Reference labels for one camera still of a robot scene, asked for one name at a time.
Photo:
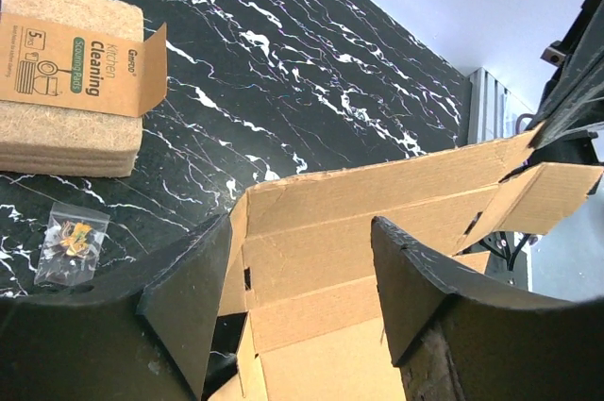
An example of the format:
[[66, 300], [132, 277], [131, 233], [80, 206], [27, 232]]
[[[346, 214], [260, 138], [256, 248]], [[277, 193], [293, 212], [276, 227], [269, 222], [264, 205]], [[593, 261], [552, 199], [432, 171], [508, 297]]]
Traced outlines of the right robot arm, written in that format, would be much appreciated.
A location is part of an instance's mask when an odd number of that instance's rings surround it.
[[593, 140], [603, 128], [603, 0], [584, 0], [560, 41], [542, 59], [555, 65], [527, 129], [538, 130], [522, 168], [541, 162], [601, 166]]

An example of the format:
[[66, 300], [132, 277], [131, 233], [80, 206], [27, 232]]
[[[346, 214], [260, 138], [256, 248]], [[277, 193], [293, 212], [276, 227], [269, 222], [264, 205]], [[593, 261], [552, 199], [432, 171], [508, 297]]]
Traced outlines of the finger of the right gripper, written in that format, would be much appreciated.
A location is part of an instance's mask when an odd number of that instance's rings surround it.
[[529, 123], [528, 128], [537, 127], [530, 147], [543, 148], [562, 137], [577, 132], [603, 129], [603, 85], [573, 92], [562, 98], [556, 107], [542, 106]]

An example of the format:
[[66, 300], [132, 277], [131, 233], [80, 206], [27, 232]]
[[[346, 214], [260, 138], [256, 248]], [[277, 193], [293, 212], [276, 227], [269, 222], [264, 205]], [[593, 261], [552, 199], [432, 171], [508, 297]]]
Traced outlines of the brown cardboard box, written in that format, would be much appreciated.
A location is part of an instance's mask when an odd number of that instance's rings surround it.
[[219, 312], [240, 313], [234, 375], [216, 400], [401, 400], [378, 300], [371, 222], [383, 216], [448, 262], [495, 230], [548, 232], [575, 212], [598, 165], [525, 168], [532, 133], [248, 188], [230, 213]]

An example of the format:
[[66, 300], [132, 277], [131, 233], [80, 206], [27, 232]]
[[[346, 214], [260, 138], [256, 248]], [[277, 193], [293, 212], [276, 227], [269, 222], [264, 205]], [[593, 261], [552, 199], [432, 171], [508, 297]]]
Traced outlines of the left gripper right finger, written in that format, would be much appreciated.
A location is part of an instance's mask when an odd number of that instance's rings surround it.
[[371, 221], [377, 292], [391, 361], [401, 366], [437, 320], [467, 307], [480, 315], [518, 316], [567, 309], [569, 301], [523, 291], [480, 274], [417, 241], [383, 216]]

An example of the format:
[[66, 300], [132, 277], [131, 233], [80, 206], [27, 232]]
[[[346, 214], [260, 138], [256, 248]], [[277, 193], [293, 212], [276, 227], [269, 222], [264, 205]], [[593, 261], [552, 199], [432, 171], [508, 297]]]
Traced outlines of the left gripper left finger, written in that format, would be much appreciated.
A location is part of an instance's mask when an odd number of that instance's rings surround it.
[[231, 237], [228, 216], [214, 215], [154, 253], [162, 267], [137, 307], [192, 399], [202, 397]]

